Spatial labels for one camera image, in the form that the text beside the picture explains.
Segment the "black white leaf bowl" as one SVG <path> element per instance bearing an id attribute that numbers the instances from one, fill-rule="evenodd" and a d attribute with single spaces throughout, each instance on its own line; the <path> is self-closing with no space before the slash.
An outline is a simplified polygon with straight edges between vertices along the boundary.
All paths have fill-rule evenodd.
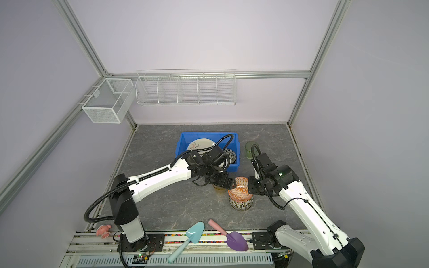
<path id="1" fill-rule="evenodd" d="M 237 155 L 233 150 L 226 148 L 225 153 L 229 156 L 231 164 L 236 163 Z"/>

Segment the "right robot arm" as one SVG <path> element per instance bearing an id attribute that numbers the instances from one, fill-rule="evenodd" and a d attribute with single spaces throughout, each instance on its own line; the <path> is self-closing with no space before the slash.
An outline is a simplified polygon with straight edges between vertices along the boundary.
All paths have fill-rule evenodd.
<path id="1" fill-rule="evenodd" d="M 358 238 L 350 238 L 312 199 L 298 175 L 288 165 L 277 166 L 258 145 L 251 147 L 255 175 L 249 177 L 248 192 L 266 195 L 280 210 L 291 207 L 309 231 L 304 235 L 283 221 L 267 230 L 282 246 L 301 255 L 314 268 L 356 268 L 365 247 Z"/>

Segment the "red patterned bowl underneath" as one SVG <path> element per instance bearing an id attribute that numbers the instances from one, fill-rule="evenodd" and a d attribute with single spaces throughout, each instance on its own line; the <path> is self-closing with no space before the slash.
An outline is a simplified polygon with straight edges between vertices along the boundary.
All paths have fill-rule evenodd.
<path id="1" fill-rule="evenodd" d="M 246 177 L 236 177 L 236 188 L 228 191 L 230 199 L 238 203 L 251 200 L 253 196 L 248 192 L 248 182 L 249 180 Z"/>

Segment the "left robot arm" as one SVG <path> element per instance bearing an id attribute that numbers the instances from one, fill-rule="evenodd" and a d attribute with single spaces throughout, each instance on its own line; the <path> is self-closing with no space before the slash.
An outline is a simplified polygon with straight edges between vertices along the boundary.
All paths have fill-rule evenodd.
<path id="1" fill-rule="evenodd" d="M 235 137 L 235 134 L 227 134 L 207 148 L 186 150 L 170 164 L 146 174 L 116 176 L 111 189 L 97 198 L 85 211 L 84 220 L 87 223 L 113 221 L 129 243 L 146 239 L 136 204 L 150 194 L 188 179 L 191 179 L 193 184 L 203 179 L 201 186 L 211 184 L 228 190 L 236 187 L 235 180 L 228 172 L 232 161 L 225 152 Z M 109 200 L 111 216 L 91 217 L 92 211 L 105 199 Z"/>

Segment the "cream floral plate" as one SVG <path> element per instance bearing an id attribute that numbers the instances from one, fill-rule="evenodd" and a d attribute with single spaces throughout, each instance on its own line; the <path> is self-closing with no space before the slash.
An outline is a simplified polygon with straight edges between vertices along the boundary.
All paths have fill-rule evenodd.
<path id="1" fill-rule="evenodd" d="M 209 152 L 215 146 L 215 142 L 207 138 L 199 138 L 191 142 L 187 150 L 196 151 L 198 154 L 203 155 Z"/>

